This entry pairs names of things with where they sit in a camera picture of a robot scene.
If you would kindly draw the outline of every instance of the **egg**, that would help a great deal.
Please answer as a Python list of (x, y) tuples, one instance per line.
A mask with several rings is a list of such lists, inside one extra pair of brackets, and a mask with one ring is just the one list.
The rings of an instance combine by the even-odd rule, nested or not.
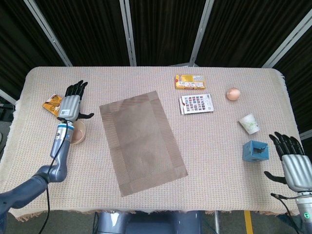
[(231, 101), (236, 101), (240, 96), (240, 90), (236, 88), (231, 88), (227, 91), (226, 97)]

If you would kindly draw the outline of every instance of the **blue cube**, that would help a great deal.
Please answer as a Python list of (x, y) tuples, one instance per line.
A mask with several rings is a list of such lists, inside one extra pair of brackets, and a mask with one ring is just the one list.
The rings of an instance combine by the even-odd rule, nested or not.
[(243, 146), (243, 160), (259, 162), (269, 159), (269, 146), (267, 143), (251, 140)]

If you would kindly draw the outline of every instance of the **small bowl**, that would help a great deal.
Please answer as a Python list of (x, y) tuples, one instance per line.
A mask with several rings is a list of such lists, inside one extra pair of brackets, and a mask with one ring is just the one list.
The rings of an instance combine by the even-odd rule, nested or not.
[(81, 143), (86, 138), (86, 125), (80, 120), (77, 120), (73, 124), (74, 133), (72, 137), (71, 145), (77, 145)]

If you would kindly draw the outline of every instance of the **robotic arm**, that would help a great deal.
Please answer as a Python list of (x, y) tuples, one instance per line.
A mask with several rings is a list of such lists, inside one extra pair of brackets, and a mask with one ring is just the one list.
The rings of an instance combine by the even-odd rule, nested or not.
[(275, 132), (276, 138), (269, 135), (274, 142), (277, 153), (282, 161), (285, 177), (273, 176), (265, 171), (264, 174), (272, 181), (287, 184), (288, 187), (297, 193), (297, 197), (284, 197), (271, 194), (275, 198), (295, 199), (300, 216), (307, 233), (312, 234), (312, 164), (308, 156), (294, 137), (288, 137)]
[(0, 194), (0, 234), (3, 234), (6, 227), (7, 213), (9, 209), (20, 209), (42, 194), (47, 184), (50, 182), (62, 182), (67, 176), (67, 155), (70, 142), (74, 132), (73, 123), (78, 118), (91, 118), (94, 114), (83, 115), (79, 112), (80, 101), (87, 82), (79, 81), (75, 85), (67, 88), (63, 99), (58, 119), (60, 123), (54, 138), (51, 150), (52, 163), (50, 166), (42, 166), (37, 173), (26, 182), (12, 189), (11, 191)]

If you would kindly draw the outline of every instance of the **table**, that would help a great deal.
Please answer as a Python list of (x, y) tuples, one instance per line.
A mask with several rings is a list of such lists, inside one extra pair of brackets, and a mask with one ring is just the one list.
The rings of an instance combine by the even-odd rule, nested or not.
[[(203, 75), (207, 89), (176, 90), (176, 74)], [(207, 67), (38, 67), (26, 77), (15, 118), (0, 163), (0, 192), (30, 178), (49, 165), (57, 124), (42, 108), (53, 93), (83, 79), (89, 84), (81, 112), (95, 113), (83, 120), (86, 139), (72, 146), (68, 175), (49, 185), (52, 210), (255, 210), (284, 213), (270, 193), (294, 195), (286, 185), (268, 180), (263, 171), (282, 176), (282, 166), (268, 134), (278, 131), (299, 139), (282, 75), (274, 69)], [(238, 101), (226, 91), (241, 91)], [(99, 106), (156, 90), (181, 151), (188, 176), (133, 195), (121, 197), (110, 158)], [(210, 93), (213, 113), (182, 116), (178, 98)], [(238, 120), (253, 113), (260, 131), (248, 135)], [(242, 145), (254, 139), (269, 143), (270, 160), (242, 161)], [(287, 202), (297, 213), (294, 201)], [(10, 212), (20, 219), (47, 210), (46, 193), (26, 207)]]

